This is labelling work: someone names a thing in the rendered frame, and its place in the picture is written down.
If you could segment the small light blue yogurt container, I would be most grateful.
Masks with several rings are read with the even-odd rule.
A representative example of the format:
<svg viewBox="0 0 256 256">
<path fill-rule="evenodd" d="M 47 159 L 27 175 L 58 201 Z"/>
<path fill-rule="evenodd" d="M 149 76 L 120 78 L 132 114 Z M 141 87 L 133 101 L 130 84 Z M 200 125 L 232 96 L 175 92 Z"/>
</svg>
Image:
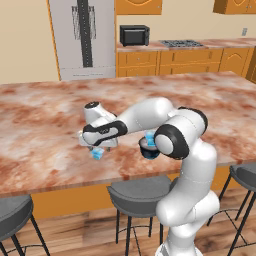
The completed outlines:
<svg viewBox="0 0 256 256">
<path fill-rule="evenodd" d="M 150 147 L 155 146 L 154 134 L 155 134 L 154 130 L 149 130 L 149 131 L 145 132 L 145 138 L 146 138 L 146 141 L 147 141 L 147 145 L 150 146 Z"/>
<path fill-rule="evenodd" d="M 93 156 L 94 159 L 96 160 L 100 160 L 104 154 L 104 150 L 102 148 L 94 148 L 91 151 L 91 154 Z"/>
</svg>

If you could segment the grey hob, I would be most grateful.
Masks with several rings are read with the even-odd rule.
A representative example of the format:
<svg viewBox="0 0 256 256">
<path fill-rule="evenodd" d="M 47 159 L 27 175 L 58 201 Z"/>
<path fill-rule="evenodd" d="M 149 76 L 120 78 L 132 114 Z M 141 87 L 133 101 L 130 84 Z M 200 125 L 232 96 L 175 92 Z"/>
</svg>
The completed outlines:
<svg viewBox="0 0 256 256">
<path fill-rule="evenodd" d="M 194 40 L 160 40 L 168 48 L 203 47 L 204 45 Z"/>
</svg>

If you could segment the orange base cupboards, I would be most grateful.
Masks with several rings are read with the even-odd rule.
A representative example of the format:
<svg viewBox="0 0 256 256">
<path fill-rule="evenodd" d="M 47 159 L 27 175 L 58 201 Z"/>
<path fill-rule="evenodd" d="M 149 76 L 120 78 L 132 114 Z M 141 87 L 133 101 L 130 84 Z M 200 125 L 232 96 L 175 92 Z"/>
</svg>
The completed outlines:
<svg viewBox="0 0 256 256">
<path fill-rule="evenodd" d="M 224 72 L 245 77 L 255 48 L 123 51 L 117 53 L 118 77 Z"/>
</svg>

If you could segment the large dark blue yogurt container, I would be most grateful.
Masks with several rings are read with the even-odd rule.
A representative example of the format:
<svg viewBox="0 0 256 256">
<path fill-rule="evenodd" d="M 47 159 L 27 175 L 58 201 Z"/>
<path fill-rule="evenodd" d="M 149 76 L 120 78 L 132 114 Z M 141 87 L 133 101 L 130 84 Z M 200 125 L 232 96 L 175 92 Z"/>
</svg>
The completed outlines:
<svg viewBox="0 0 256 256">
<path fill-rule="evenodd" d="M 140 152 L 146 159 L 153 160 L 158 157 L 160 151 L 156 146 L 149 146 L 145 137 L 142 137 L 139 142 Z"/>
</svg>

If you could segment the orange island cabinet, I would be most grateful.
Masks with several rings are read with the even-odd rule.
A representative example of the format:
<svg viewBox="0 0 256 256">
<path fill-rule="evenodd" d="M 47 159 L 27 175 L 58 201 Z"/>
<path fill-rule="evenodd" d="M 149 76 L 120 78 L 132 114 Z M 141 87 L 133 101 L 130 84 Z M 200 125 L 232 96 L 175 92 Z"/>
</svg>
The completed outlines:
<svg viewBox="0 0 256 256">
<path fill-rule="evenodd" d="M 143 161 L 135 165 L 103 165 L 102 168 L 96 164 L 80 172 L 33 170 L 28 180 L 34 201 L 33 213 L 39 219 L 111 208 L 107 187 L 112 182 L 163 175 L 174 179 L 179 169 L 180 163 L 147 165 Z"/>
</svg>

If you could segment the orange wall cupboard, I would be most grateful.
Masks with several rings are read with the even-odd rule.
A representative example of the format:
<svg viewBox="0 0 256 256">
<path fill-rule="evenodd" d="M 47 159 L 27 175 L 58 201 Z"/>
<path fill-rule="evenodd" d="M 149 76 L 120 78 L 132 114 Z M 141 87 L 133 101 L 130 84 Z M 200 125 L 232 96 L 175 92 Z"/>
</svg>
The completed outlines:
<svg viewBox="0 0 256 256">
<path fill-rule="evenodd" d="M 163 0 L 115 0 L 117 15 L 160 15 Z"/>
<path fill-rule="evenodd" d="M 215 0 L 213 12 L 218 14 L 256 14 L 256 0 Z"/>
</svg>

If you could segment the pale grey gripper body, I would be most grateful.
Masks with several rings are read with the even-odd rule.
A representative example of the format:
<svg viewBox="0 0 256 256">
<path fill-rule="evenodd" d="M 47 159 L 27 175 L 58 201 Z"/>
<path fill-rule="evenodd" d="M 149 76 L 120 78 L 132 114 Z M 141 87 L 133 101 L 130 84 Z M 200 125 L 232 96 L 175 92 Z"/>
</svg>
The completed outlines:
<svg viewBox="0 0 256 256">
<path fill-rule="evenodd" d="M 81 146 L 86 146 L 86 147 L 91 147 L 91 144 L 88 144 L 84 138 L 83 138 L 83 132 L 78 131 L 77 132 L 77 137 L 79 144 Z M 117 138 L 112 138 L 110 140 L 105 140 L 99 144 L 99 147 L 101 148 L 111 148 L 111 147 L 117 147 L 118 146 L 118 139 Z"/>
</svg>

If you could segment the grey bar stool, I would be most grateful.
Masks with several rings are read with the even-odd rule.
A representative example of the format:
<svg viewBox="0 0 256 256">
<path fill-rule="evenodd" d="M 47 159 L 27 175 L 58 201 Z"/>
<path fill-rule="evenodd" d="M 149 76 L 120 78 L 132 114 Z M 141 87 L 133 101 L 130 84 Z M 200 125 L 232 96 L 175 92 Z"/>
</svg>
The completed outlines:
<svg viewBox="0 0 256 256">
<path fill-rule="evenodd" d="M 243 241 L 243 245 L 241 245 L 241 247 L 251 246 L 251 243 L 248 243 L 243 237 L 242 230 L 246 224 L 246 221 L 254 206 L 254 203 L 256 202 L 256 162 L 239 164 L 239 165 L 231 165 L 229 167 L 229 175 L 219 195 L 219 200 L 222 200 L 231 179 L 234 179 L 238 184 L 240 184 L 243 188 L 245 188 L 247 190 L 247 194 L 245 195 L 243 202 L 240 205 L 240 208 L 236 209 L 237 214 L 234 220 L 232 220 L 229 215 L 229 209 L 225 209 L 224 211 L 220 210 L 220 213 L 224 212 L 226 214 L 226 216 L 229 218 L 230 222 L 236 229 L 236 235 L 227 256 L 231 256 L 233 250 L 238 248 L 238 246 L 236 245 L 238 238 L 241 238 Z M 243 216 L 240 226 L 237 227 L 235 224 L 235 221 L 240 217 L 240 214 L 244 209 L 244 206 L 247 200 L 250 200 L 250 202 L 247 206 L 246 212 Z"/>
<path fill-rule="evenodd" d="M 148 236 L 152 235 L 153 218 L 156 216 L 157 203 L 166 196 L 177 183 L 178 178 L 170 180 L 168 176 L 154 176 L 138 180 L 112 183 L 107 187 L 110 199 L 115 206 L 116 231 L 115 241 L 119 234 L 126 232 L 125 256 L 129 254 L 130 235 L 137 236 L 136 229 L 141 225 L 132 225 L 133 218 L 148 218 Z"/>
<path fill-rule="evenodd" d="M 50 252 L 45 240 L 40 232 L 38 224 L 33 216 L 34 203 L 30 195 L 0 198 L 0 252 L 3 256 L 9 256 L 3 241 L 11 238 L 15 248 L 14 250 L 20 256 L 26 256 L 27 246 L 21 246 L 16 233 L 20 231 L 28 221 L 31 221 L 33 227 L 41 242 L 47 256 Z"/>
</svg>

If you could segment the grey fridge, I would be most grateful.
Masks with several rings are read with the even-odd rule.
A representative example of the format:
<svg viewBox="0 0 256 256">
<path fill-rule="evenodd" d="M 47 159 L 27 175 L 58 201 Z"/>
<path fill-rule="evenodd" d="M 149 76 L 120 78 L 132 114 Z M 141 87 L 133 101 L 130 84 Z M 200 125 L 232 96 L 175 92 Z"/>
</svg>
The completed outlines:
<svg viewBox="0 0 256 256">
<path fill-rule="evenodd" d="M 114 0 L 49 0 L 61 80 L 114 78 Z"/>
</svg>

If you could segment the black microwave oven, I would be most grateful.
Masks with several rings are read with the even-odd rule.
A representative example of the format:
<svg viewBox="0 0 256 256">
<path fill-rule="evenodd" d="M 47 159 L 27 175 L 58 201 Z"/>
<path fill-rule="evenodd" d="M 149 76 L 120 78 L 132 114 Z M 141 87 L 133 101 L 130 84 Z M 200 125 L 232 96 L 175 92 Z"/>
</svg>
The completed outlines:
<svg viewBox="0 0 256 256">
<path fill-rule="evenodd" d="M 146 25 L 121 25 L 120 43 L 126 46 L 149 45 L 150 28 Z"/>
</svg>

